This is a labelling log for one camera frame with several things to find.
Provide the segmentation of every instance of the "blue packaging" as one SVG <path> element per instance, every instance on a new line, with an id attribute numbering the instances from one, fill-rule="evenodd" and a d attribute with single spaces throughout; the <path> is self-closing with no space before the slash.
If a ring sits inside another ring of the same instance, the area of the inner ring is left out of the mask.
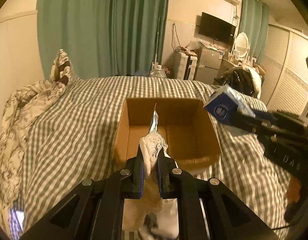
<path id="1" fill-rule="evenodd" d="M 238 111 L 242 114 L 255 117 L 252 109 L 236 90 L 229 85 L 218 88 L 210 97 L 204 108 L 210 112 L 219 122 L 231 125 L 231 113 Z"/>

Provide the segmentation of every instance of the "wall-mounted tv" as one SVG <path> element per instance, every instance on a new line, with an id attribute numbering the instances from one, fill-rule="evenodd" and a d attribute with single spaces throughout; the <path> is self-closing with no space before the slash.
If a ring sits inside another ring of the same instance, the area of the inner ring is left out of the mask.
<path id="1" fill-rule="evenodd" d="M 203 12 L 198 33 L 226 44 L 232 44 L 235 29 L 234 25 Z"/>

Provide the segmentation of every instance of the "trash bag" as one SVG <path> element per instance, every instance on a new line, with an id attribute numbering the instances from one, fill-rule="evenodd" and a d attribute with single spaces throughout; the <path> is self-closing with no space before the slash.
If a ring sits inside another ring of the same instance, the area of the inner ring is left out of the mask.
<path id="1" fill-rule="evenodd" d="M 250 97 L 252 97 L 255 93 L 251 74 L 243 69 L 235 69 L 215 80 L 221 86 L 228 84 L 231 88 Z"/>

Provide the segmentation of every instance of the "green curtain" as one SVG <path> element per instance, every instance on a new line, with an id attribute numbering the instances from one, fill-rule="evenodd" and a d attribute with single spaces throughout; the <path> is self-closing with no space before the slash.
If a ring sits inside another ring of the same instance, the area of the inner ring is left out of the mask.
<path id="1" fill-rule="evenodd" d="M 266 43 L 270 9 L 257 0 L 242 0 L 242 14 L 239 33 L 246 33 L 251 43 L 250 57 L 260 62 Z"/>
<path id="2" fill-rule="evenodd" d="M 148 72 L 158 24 L 159 62 L 162 57 L 167 3 L 37 0 L 38 44 L 45 77 L 59 49 L 68 53 L 83 79 Z"/>

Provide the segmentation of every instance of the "water bottle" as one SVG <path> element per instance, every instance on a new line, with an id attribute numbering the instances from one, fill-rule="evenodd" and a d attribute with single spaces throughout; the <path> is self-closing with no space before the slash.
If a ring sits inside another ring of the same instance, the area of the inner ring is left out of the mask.
<path id="1" fill-rule="evenodd" d="M 166 73 L 162 69 L 161 65 L 153 66 L 153 69 L 149 73 L 149 77 L 160 77 L 160 78 L 166 78 Z"/>

